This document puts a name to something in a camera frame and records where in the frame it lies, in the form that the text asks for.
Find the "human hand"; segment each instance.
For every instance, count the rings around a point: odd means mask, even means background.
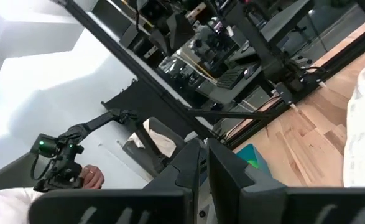
[[[85,166],[80,177],[84,178],[83,189],[100,189],[105,182],[101,170],[93,165]]]

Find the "light wood surface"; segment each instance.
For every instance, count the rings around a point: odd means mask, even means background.
[[[365,24],[341,41],[315,64],[332,56],[365,32]],[[253,144],[267,161],[272,175],[289,186],[341,186],[346,142],[346,109],[365,54],[271,124],[237,147]]]

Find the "black metal frame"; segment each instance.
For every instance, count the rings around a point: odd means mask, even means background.
[[[331,78],[333,75],[338,73],[341,69],[350,64],[353,60],[358,58],[363,53],[365,53],[365,33],[363,33],[360,37],[358,37],[356,40],[354,40],[347,47],[338,52],[334,57],[332,57],[329,61],[321,66],[328,71],[321,76],[321,79],[325,81]],[[317,84],[307,86],[303,91],[295,95],[296,101],[301,101],[310,93],[315,91],[318,87],[319,86]],[[273,111],[270,118],[251,122],[249,125],[240,130],[237,134],[227,139],[225,144],[231,148],[237,147],[238,145],[246,141],[249,137],[260,131],[263,127],[267,126],[270,122],[272,122],[288,109],[290,109],[290,106],[286,105],[283,100],[279,100],[269,108],[269,111]]]
[[[125,49],[123,49],[111,35],[102,29],[77,3],[73,0],[53,0],[63,6],[77,21],[83,24],[118,60],[120,60],[138,79],[145,82],[162,100],[168,104],[189,126],[195,130],[200,138],[213,138],[215,135],[202,125],[195,117],[217,116],[222,118],[245,118],[256,119],[248,126],[240,130],[237,134],[227,139],[224,144],[230,149],[234,149],[260,129],[268,125],[279,115],[290,108],[283,101],[279,100],[266,112],[256,113],[236,113],[236,112],[217,112],[202,111],[185,107],[176,100],[152,75],[146,71],[137,61],[135,61]],[[347,66],[355,58],[365,52],[365,33],[347,46],[340,53],[336,54],[331,60],[325,63],[322,68],[328,72],[321,79],[327,80],[335,73]],[[317,83],[312,83],[294,97],[298,102],[318,87]]]

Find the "teal box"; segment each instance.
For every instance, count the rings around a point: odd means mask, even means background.
[[[247,161],[247,163],[251,164],[255,168],[263,171],[264,173],[272,177],[267,162],[257,151],[253,144],[248,144],[246,147],[236,153],[236,155],[239,156],[241,159]]]

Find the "robotic arm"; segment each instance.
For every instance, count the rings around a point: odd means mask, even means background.
[[[75,162],[76,155],[84,151],[83,146],[79,145],[79,143],[93,131],[111,121],[126,124],[129,121],[137,120],[137,115],[131,111],[114,109],[87,123],[70,127],[57,138],[46,134],[39,134],[30,150],[30,153],[36,155],[30,175],[33,179],[39,180],[34,190],[48,192],[55,189],[82,188],[83,179],[78,177],[81,173],[81,165]],[[51,160],[43,173],[38,178],[35,178],[34,169],[39,155],[51,158]]]

